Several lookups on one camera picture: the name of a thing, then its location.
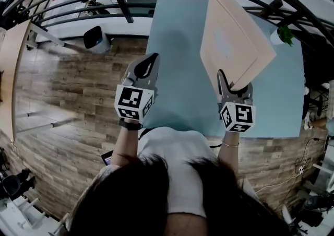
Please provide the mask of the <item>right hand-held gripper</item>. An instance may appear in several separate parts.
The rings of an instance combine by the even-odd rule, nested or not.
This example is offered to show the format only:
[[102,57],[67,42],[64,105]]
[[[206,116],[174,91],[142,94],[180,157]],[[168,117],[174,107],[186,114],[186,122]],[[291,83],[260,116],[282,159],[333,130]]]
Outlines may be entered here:
[[219,87],[219,115],[226,132],[243,133],[255,124],[256,107],[253,106],[253,85],[250,82],[240,90],[231,90],[224,72],[217,72]]

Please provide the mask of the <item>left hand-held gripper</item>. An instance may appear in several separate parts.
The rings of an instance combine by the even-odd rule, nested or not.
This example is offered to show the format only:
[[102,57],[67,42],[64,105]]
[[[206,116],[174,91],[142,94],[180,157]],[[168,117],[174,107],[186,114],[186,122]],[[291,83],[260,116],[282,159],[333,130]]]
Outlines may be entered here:
[[149,53],[130,63],[117,85],[114,108],[120,118],[143,121],[157,96],[160,55]]

